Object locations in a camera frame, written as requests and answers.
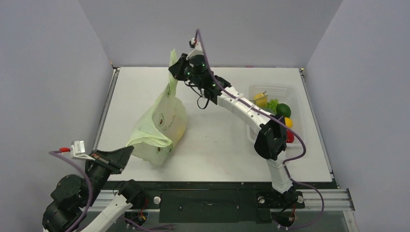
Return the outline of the light green plastic bag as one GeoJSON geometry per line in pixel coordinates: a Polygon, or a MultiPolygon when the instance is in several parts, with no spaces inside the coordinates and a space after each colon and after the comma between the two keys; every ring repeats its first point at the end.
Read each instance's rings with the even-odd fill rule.
{"type": "Polygon", "coordinates": [[[176,96],[178,81],[171,74],[155,103],[137,120],[127,146],[132,155],[161,166],[183,137],[188,117],[185,106],[176,96]]]}

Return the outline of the red fake apple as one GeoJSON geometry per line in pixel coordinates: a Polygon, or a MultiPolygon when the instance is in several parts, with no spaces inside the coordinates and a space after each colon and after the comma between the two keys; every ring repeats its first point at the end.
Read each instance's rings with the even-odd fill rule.
{"type": "Polygon", "coordinates": [[[294,142],[294,140],[295,140],[294,134],[293,134],[291,131],[286,130],[286,135],[287,135],[286,143],[292,144],[292,143],[294,142]]]}

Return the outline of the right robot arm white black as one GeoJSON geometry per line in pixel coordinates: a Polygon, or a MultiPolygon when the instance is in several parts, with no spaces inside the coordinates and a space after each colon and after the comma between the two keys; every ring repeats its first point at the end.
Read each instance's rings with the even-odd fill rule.
{"type": "Polygon", "coordinates": [[[187,54],[182,54],[168,70],[176,80],[198,88],[203,97],[229,110],[254,131],[257,135],[254,150],[266,159],[275,190],[272,194],[274,203],[286,206],[295,198],[293,180],[285,164],[288,136],[284,118],[256,106],[228,81],[214,75],[204,55],[189,58],[187,54]]]}

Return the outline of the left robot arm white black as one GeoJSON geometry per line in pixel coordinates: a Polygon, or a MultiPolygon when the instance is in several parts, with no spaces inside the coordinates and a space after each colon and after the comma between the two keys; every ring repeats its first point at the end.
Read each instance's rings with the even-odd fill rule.
{"type": "MultiPolygon", "coordinates": [[[[53,201],[43,214],[43,230],[45,232],[73,232],[77,230],[108,178],[113,174],[122,173],[133,150],[133,146],[114,151],[94,150],[90,155],[91,165],[88,169],[81,168],[71,158],[62,155],[63,149],[50,151],[51,156],[72,165],[82,176],[70,174],[58,182],[50,195],[53,201]]],[[[103,232],[125,211],[132,207],[144,206],[145,203],[146,196],[143,187],[133,179],[125,181],[111,203],[85,230],[87,232],[103,232]]]]}

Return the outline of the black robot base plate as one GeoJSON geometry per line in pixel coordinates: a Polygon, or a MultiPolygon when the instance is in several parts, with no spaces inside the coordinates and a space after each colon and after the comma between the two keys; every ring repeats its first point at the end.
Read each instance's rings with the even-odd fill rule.
{"type": "Polygon", "coordinates": [[[269,182],[154,182],[138,183],[144,199],[132,210],[158,209],[160,223],[271,223],[271,210],[281,211],[303,203],[290,204],[269,182]]]}

